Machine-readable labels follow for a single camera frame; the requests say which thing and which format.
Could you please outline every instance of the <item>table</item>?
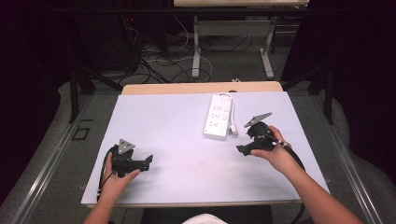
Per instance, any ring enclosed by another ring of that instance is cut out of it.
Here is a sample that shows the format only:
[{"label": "table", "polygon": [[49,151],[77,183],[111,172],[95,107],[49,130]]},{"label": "table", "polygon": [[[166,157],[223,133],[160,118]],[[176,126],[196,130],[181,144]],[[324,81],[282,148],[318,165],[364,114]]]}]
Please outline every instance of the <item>table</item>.
[{"label": "table", "polygon": [[[221,91],[235,99],[240,134],[225,141],[203,136],[210,99]],[[146,84],[124,88],[115,106],[81,203],[96,203],[106,152],[120,138],[136,145],[134,160],[153,154],[147,172],[128,186],[118,206],[180,207],[299,202],[290,182],[267,162],[244,157],[236,145],[251,139],[243,125],[253,115],[273,112],[274,124],[293,143],[307,172],[328,190],[290,98],[277,82]]]},{"label": "table", "polygon": [[[309,0],[175,0],[176,7],[276,7],[276,6],[303,6]],[[265,75],[274,78],[268,50],[274,35],[276,17],[269,21],[199,21],[194,17],[194,58],[192,62],[193,78],[199,77],[201,49],[199,48],[199,35],[257,35],[266,36],[264,48],[260,49]]]}]

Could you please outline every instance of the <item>white power strip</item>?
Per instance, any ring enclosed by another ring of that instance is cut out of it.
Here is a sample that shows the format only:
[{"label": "white power strip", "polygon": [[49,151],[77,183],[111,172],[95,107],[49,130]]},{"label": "white power strip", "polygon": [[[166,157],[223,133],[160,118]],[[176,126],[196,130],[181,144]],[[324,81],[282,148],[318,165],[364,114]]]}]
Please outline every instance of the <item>white power strip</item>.
[{"label": "white power strip", "polygon": [[226,95],[213,95],[207,113],[204,136],[223,140],[227,135],[233,98]]}]

